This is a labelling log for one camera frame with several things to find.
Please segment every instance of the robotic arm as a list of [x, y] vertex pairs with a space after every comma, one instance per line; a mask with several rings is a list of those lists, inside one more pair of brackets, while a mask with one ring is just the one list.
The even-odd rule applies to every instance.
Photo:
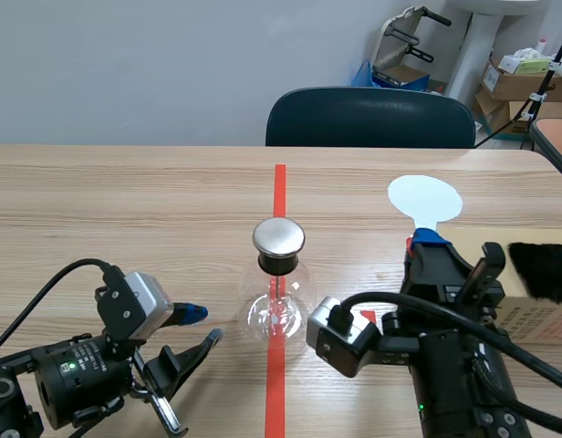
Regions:
[[[72, 423], [78, 430], [71, 436], [82, 436], [118, 412], [129, 394], [151, 404], [168, 436], [184, 436], [188, 429], [180, 424], [170, 400], [222, 331], [212, 330], [201, 344], [181, 354], [164, 346], [157, 358], [145, 363], [140, 348], [157, 329], [193, 324], [208, 315], [205, 308], [172, 303], [152, 276], [139, 272], [125, 276], [118, 267], [96, 259], [78, 261], [42, 289], [0, 337], [0, 346], [60, 278], [86, 265], [103, 271], [105, 286], [95, 291], [95, 299], [105, 328], [94, 338], [84, 334], [0, 359], [0, 438], [35, 438], [44, 431], [17, 381], [23, 372], [35, 374], [44, 413], [55, 430]], [[134, 370], [140, 382], [132, 375]]]
[[[561, 388], [562, 373], [494, 325], [504, 267], [498, 244], [484, 244], [471, 267], [451, 242], [418, 229], [407, 243], [401, 293], [324, 299], [307, 322], [307, 344], [347, 377], [369, 364], [408, 366], [425, 438], [530, 438], [525, 418], [562, 433], [561, 419], [515, 397], [500, 351]], [[382, 317], [382, 333], [351, 310], [370, 301], [399, 305]]]

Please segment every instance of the metal lid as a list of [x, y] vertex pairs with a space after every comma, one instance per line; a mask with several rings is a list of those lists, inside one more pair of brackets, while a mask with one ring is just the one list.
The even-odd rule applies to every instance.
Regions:
[[270, 258], [295, 256], [306, 243], [306, 234], [296, 222], [285, 217], [264, 220], [253, 231], [253, 244]]

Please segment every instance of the chair backrest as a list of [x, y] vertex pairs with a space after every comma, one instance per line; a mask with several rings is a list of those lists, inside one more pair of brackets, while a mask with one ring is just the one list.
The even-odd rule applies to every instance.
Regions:
[[267, 146], [472, 149], [474, 118], [455, 99], [417, 91], [321, 88], [277, 101]]

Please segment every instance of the red tape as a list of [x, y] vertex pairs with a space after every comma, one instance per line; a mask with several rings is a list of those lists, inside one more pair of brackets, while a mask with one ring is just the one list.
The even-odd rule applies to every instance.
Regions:
[[374, 310], [362, 310], [360, 313], [364, 318], [376, 324], [376, 312]]
[[[286, 216], [286, 166], [275, 166], [273, 216]], [[271, 277], [269, 293], [276, 303], [276, 278]], [[285, 296], [285, 278], [279, 278], [279, 296]], [[275, 325], [269, 334], [266, 353], [265, 438], [285, 438], [285, 334]]]

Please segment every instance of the glass flask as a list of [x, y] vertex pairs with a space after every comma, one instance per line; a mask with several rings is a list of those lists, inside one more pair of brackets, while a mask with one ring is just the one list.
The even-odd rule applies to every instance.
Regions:
[[250, 339], [265, 345], [271, 338], [285, 345], [305, 339], [316, 303], [314, 281], [297, 257], [305, 242], [303, 228], [285, 217], [266, 219], [253, 231], [258, 257], [239, 290], [239, 324]]

